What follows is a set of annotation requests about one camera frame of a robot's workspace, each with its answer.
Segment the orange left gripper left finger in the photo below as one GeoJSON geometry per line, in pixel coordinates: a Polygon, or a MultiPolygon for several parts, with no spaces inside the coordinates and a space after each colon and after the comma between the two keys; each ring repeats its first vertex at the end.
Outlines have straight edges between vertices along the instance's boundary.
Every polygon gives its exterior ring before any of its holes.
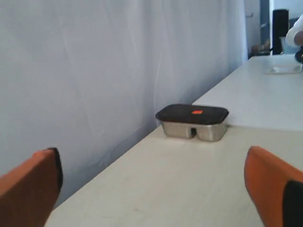
{"type": "Polygon", "coordinates": [[[63,170],[58,149],[36,152],[0,177],[0,225],[43,227],[62,185],[63,170]]]}

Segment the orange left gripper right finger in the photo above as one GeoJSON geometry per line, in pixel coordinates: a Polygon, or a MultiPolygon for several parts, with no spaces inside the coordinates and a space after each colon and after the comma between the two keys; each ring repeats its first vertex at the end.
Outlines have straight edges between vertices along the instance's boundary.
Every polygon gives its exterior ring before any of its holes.
{"type": "Polygon", "coordinates": [[[303,173],[261,147],[250,147],[244,165],[246,190],[266,227],[303,225],[303,173]]]}

